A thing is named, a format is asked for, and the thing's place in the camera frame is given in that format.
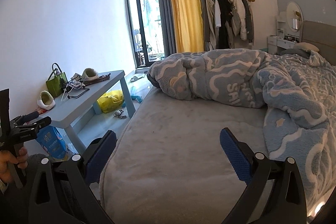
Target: beige pillow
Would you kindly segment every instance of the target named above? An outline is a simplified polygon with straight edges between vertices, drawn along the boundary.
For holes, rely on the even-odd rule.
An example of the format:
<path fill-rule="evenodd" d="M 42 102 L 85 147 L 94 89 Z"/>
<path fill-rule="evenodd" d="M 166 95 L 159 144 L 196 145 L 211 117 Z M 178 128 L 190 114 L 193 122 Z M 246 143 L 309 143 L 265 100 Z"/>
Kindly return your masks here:
<path fill-rule="evenodd" d="M 301 48 L 306 51 L 314 51 L 314 52 L 319 52 L 320 49 L 313 44 L 302 42 L 302 43 L 297 43 L 294 45 L 294 48 Z"/>

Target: bed sheet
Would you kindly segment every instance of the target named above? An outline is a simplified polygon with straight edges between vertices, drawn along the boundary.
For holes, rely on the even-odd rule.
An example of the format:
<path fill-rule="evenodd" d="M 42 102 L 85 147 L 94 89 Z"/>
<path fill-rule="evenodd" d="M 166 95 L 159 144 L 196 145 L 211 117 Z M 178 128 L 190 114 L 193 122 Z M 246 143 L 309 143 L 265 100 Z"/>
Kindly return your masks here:
<path fill-rule="evenodd" d="M 220 131 L 228 127 L 254 152 L 268 156 L 266 110 L 179 101 L 153 88 L 102 172 L 103 208 L 116 224 L 221 223 L 246 184 L 221 148 Z"/>

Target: blanket wavy pattern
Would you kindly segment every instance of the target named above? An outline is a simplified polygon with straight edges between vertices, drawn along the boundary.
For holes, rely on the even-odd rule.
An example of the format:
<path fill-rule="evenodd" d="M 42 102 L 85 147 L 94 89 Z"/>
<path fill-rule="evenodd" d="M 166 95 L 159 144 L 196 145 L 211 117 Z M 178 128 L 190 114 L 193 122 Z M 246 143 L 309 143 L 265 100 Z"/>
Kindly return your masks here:
<path fill-rule="evenodd" d="M 147 77 L 179 100 L 267 104 L 270 158 L 295 158 L 308 210 L 336 184 L 336 67 L 318 53 L 310 59 L 247 49 L 174 54 L 153 64 Z"/>

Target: upholstered headboard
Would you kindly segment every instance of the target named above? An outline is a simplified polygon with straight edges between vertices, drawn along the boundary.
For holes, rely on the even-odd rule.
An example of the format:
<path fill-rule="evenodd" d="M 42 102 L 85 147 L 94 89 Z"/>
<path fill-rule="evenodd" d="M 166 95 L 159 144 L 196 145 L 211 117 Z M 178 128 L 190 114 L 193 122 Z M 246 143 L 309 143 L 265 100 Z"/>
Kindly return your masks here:
<path fill-rule="evenodd" d="M 336 65 L 336 27 L 324 23 L 304 21 L 300 42 L 307 42 L 320 49 L 321 54 L 330 64 Z"/>

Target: tabletop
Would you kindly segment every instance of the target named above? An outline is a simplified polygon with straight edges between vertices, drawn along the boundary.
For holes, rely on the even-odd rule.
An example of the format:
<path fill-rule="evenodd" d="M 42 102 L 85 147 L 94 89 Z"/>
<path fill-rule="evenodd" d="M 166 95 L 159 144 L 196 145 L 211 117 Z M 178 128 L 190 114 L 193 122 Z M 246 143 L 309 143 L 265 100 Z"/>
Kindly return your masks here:
<path fill-rule="evenodd" d="M 51 125 L 58 128 L 66 128 L 78 118 L 83 112 L 94 104 L 105 92 L 113 87 L 120 79 L 125 76 L 123 70 L 103 72 L 99 75 L 111 74 L 110 79 L 88 86 L 90 89 L 81 97 L 68 99 L 67 94 L 55 98 L 55 106 L 53 109 L 40 115 L 40 118 L 49 116 L 52 120 Z M 72 90 L 70 95 L 76 96 L 82 93 L 83 90 Z"/>

